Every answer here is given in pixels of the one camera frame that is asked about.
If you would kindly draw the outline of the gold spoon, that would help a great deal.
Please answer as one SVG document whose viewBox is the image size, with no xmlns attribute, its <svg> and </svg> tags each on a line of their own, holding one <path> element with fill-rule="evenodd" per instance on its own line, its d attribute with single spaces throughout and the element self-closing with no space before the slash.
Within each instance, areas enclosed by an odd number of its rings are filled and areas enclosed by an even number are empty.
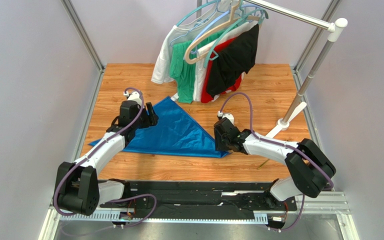
<svg viewBox="0 0 384 240">
<path fill-rule="evenodd" d="M 262 164 L 260 164 L 256 169 L 257 170 L 260 170 L 261 168 L 263 168 L 267 163 L 269 162 L 269 159 L 265 160 Z"/>
</svg>

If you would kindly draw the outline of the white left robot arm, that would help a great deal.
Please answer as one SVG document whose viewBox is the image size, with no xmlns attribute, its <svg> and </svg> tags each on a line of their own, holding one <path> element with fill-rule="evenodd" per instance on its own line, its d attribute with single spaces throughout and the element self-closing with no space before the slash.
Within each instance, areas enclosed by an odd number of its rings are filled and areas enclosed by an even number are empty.
<svg viewBox="0 0 384 240">
<path fill-rule="evenodd" d="M 62 216 L 90 216 L 97 207 L 121 200 L 127 183 L 119 179 L 99 181 L 109 161 L 124 150 L 139 129 L 154 127 L 159 117 L 140 90 L 128 87 L 119 114 L 99 142 L 73 162 L 64 161 L 57 169 L 52 204 Z"/>
</svg>

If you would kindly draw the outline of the blue cloth napkin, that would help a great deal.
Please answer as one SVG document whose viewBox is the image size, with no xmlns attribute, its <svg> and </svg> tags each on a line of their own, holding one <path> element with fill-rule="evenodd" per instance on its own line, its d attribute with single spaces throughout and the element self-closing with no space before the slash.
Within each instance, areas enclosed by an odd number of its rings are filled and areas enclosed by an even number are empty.
<svg viewBox="0 0 384 240">
<path fill-rule="evenodd" d="M 124 152 L 185 157 L 222 158 L 228 153 L 215 149 L 215 139 L 170 97 L 153 105 L 156 126 L 138 129 Z"/>
</svg>

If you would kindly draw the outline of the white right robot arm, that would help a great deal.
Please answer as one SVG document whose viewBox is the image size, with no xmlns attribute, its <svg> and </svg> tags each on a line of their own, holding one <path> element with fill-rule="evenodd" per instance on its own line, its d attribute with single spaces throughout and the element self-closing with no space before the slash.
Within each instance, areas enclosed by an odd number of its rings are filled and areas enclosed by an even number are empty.
<svg viewBox="0 0 384 240">
<path fill-rule="evenodd" d="M 297 195 L 316 198 L 333 188 L 337 170 L 313 140 L 282 141 L 250 129 L 240 131 L 230 113 L 218 112 L 217 118 L 213 126 L 216 150 L 260 156 L 287 167 L 290 176 L 272 183 L 266 190 L 269 198 L 279 202 Z"/>
</svg>

